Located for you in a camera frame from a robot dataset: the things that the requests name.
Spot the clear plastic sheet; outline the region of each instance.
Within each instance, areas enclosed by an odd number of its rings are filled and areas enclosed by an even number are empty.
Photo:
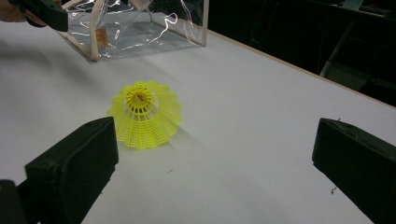
[[[71,0],[60,34],[91,60],[204,46],[208,0]]]

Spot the table surface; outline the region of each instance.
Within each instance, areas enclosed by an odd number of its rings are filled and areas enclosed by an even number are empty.
[[[88,121],[137,80],[179,96],[183,120],[120,163],[83,223],[371,223],[317,170],[320,118],[396,145],[394,107],[214,33],[204,48],[89,63],[50,28],[0,23],[0,178]]]

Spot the yellow shuttlecock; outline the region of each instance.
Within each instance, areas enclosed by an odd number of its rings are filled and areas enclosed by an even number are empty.
[[[177,95],[156,81],[136,81],[112,99],[108,116],[114,117],[117,139],[139,149],[165,143],[177,132],[181,105]]]

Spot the human hand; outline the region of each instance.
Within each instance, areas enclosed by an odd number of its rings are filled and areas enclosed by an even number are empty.
[[[62,4],[61,0],[52,0],[55,4],[60,6]],[[26,10],[21,12],[19,6],[14,6],[8,2],[8,0],[0,0],[0,21],[6,22],[23,22],[29,18],[31,21],[38,25],[45,26],[42,20],[33,15],[30,11]]]

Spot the neon yellow plastic shuttlecock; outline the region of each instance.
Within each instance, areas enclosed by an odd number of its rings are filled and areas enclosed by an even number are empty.
[[[156,147],[177,132],[181,105],[177,95],[156,81],[136,81],[112,99],[108,116],[114,117],[117,139],[127,147]]]

